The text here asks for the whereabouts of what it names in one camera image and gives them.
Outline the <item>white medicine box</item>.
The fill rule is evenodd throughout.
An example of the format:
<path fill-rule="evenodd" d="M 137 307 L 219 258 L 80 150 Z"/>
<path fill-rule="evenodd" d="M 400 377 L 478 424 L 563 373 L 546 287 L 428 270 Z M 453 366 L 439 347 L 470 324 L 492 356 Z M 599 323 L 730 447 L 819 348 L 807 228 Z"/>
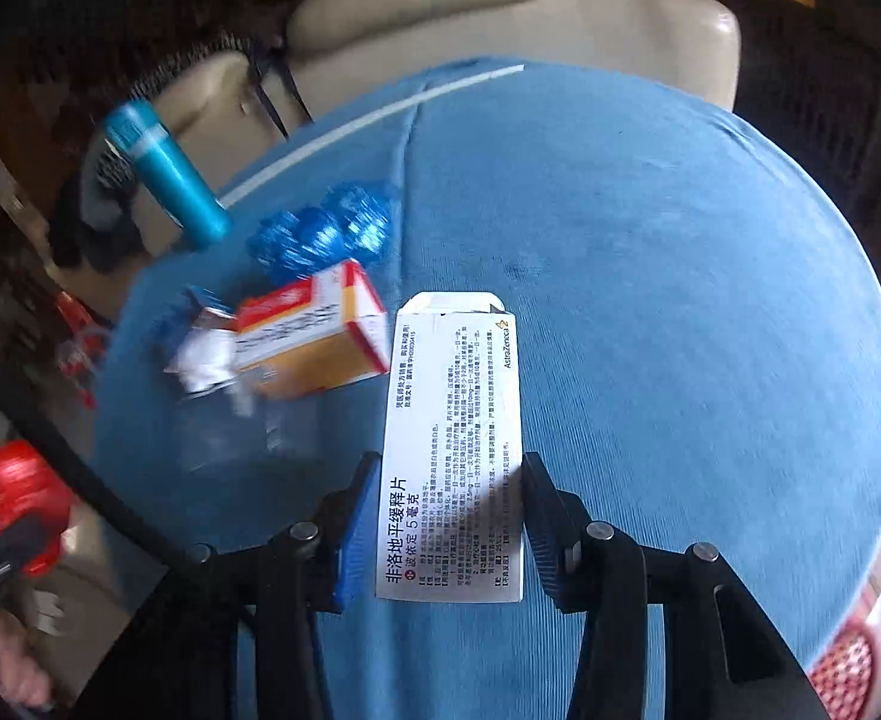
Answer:
<path fill-rule="evenodd" d="M 377 596 L 522 600 L 521 476 L 516 319 L 495 294 L 416 294 L 393 332 Z"/>

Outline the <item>blue plastic bag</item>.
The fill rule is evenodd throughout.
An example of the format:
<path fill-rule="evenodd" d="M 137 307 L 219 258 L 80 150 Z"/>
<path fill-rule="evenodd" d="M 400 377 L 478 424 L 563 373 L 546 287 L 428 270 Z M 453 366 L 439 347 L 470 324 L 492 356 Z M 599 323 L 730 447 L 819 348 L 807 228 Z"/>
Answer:
<path fill-rule="evenodd" d="M 343 182 L 319 203 L 278 211 L 258 224 L 247 252 L 274 286 L 354 260 L 380 262 L 393 238 L 398 188 L 390 182 Z"/>

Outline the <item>red mesh trash basket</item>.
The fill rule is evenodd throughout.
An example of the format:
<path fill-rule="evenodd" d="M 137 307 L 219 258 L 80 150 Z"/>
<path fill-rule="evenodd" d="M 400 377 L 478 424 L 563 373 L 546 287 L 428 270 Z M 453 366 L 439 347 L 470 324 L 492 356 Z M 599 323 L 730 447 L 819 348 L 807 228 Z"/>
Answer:
<path fill-rule="evenodd" d="M 829 718 L 861 720 L 879 676 L 877 640 L 867 618 L 877 594 L 867 587 L 808 679 Z"/>

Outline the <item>clear plastic bag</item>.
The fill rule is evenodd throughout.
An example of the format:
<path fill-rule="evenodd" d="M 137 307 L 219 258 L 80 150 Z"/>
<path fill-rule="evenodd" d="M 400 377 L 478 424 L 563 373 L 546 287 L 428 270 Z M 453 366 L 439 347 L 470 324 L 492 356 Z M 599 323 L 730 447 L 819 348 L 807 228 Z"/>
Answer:
<path fill-rule="evenodd" d="M 224 387 L 184 398 L 173 411 L 180 466 L 189 473 L 239 470 L 317 454 L 313 397 L 272 400 Z"/>

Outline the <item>white crumpled wrapper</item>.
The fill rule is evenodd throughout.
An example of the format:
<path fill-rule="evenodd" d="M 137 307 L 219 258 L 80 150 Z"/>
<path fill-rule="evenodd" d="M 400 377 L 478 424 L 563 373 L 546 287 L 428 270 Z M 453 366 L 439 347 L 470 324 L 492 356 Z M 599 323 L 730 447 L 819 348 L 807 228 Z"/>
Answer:
<path fill-rule="evenodd" d="M 190 397 L 235 379 L 235 314 L 208 289 L 189 286 L 154 325 L 154 348 L 164 372 Z"/>

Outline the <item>orange red medicine box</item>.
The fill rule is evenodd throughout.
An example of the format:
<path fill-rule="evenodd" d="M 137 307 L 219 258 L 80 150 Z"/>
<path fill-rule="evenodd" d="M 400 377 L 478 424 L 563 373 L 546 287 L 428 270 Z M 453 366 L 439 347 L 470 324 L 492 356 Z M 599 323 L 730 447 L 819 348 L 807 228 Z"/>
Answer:
<path fill-rule="evenodd" d="M 289 400 L 390 371 L 387 310 L 364 268 L 343 260 L 247 299 L 235 369 L 257 394 Z"/>

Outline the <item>red toy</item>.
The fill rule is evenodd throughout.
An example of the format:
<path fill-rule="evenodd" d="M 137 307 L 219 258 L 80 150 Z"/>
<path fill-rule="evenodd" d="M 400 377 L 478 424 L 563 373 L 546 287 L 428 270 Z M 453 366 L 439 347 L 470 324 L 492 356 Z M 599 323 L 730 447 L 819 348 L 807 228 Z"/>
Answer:
<path fill-rule="evenodd" d="M 0 556 L 27 577 L 50 572 L 71 523 L 73 491 L 27 440 L 0 447 Z"/>

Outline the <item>blue tablecloth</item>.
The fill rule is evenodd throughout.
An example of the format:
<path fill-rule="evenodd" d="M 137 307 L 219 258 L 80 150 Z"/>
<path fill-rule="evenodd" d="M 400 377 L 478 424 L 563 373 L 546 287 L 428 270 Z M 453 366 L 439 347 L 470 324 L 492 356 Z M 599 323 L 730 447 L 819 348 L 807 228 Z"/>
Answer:
<path fill-rule="evenodd" d="M 100 372 L 92 466 L 169 566 L 94 684 L 107 718 L 180 718 L 212 648 L 188 551 L 262 546 L 383 454 L 393 332 L 419 293 L 491 293 L 517 324 L 522 458 L 641 546 L 714 544 L 807 674 L 881 535 L 881 288 L 807 173 L 726 110 L 634 76 L 523 60 L 444 65 L 297 130 L 313 138 L 425 89 L 509 65 L 313 154 L 240 200 L 230 231 L 133 286 Z M 393 238 L 362 266 L 390 371 L 304 395 L 317 454 L 189 473 L 154 325 L 189 286 L 237 316 L 274 289 L 260 221 L 343 182 L 398 188 Z M 585 616 L 541 587 L 523 516 L 517 603 L 415 603 L 369 578 L 320 616 L 331 718 L 571 718 Z"/>

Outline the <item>teal thermos bottle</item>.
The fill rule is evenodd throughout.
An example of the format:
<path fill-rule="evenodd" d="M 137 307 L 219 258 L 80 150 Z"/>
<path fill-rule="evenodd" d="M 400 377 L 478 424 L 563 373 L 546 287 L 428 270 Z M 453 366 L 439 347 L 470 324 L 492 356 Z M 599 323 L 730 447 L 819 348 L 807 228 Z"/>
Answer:
<path fill-rule="evenodd" d="M 148 101 L 134 99 L 112 110 L 105 117 L 104 133 L 134 177 L 180 227 L 188 249 L 208 249 L 227 236 L 229 213 Z"/>

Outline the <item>white stick on table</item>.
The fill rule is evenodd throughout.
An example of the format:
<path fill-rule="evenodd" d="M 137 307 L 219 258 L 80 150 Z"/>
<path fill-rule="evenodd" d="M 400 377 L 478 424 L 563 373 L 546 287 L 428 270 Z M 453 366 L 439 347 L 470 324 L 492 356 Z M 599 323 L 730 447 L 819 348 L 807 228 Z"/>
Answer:
<path fill-rule="evenodd" d="M 477 73 L 477 75 L 465 76 L 465 78 L 460 78 L 460 80 L 455 80 L 455 82 L 445 83 L 445 85 L 436 86 L 431 89 L 425 89 L 424 91 L 413 94 L 413 96 L 408 96 L 408 98 L 400 99 L 400 101 L 395 101 L 395 103 L 390 103 L 387 104 L 387 106 L 379 107 L 379 109 L 371 110 L 370 112 L 367 112 L 367 114 L 361 115 L 361 117 L 356 117 L 356 119 L 347 121 L 346 124 L 333 128 L 333 130 L 320 135 L 320 137 L 313 138 L 310 142 L 304 143 L 299 146 L 299 148 L 293 149 L 291 153 L 287 153 L 286 156 L 276 158 L 276 160 L 263 166 L 262 169 L 258 169 L 255 174 L 251 174 L 251 176 L 247 177 L 245 181 L 239 182 L 239 184 L 234 188 L 231 188 L 229 192 L 224 193 L 223 197 L 221 197 L 221 203 L 226 208 L 237 205 L 240 200 L 244 200 L 245 197 L 250 195 L 250 193 L 255 192 L 258 188 L 273 181 L 274 177 L 280 176 L 280 174 L 291 169 L 291 167 L 297 166 L 297 164 L 301 164 L 305 160 L 308 160 L 313 154 L 320 153 L 320 151 L 323 151 L 325 148 L 341 142 L 344 138 L 353 137 L 354 133 L 361 132 L 361 130 L 364 130 L 367 127 L 372 127 L 372 125 L 377 124 L 377 122 L 385 121 L 388 117 L 393 117 L 393 115 L 400 114 L 400 112 L 404 112 L 408 109 L 415 109 L 415 107 L 418 107 L 421 104 L 429 103 L 429 101 L 434 101 L 434 99 L 443 98 L 444 96 L 447 96 L 447 94 L 457 93 L 457 91 L 462 91 L 462 89 L 473 88 L 473 86 L 480 86 L 484 85 L 484 83 L 494 82 L 495 80 L 499 80 L 499 78 L 505 78 L 505 76 L 519 75 L 523 70 L 525 70 L 525 65 L 517 64 L 509 65 L 509 67 L 496 68 L 496 70 L 485 71 L 484 73 Z"/>

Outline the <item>cream leather sofa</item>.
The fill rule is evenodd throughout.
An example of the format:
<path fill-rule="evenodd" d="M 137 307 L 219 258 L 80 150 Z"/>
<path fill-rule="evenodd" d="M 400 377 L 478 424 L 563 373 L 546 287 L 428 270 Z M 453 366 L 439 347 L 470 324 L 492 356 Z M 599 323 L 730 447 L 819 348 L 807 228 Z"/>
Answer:
<path fill-rule="evenodd" d="M 287 25 L 285 82 L 226 50 L 154 99 L 212 188 L 310 119 L 436 65 L 520 57 L 644 76 L 730 109 L 737 18 L 715 0 L 304 0 Z"/>

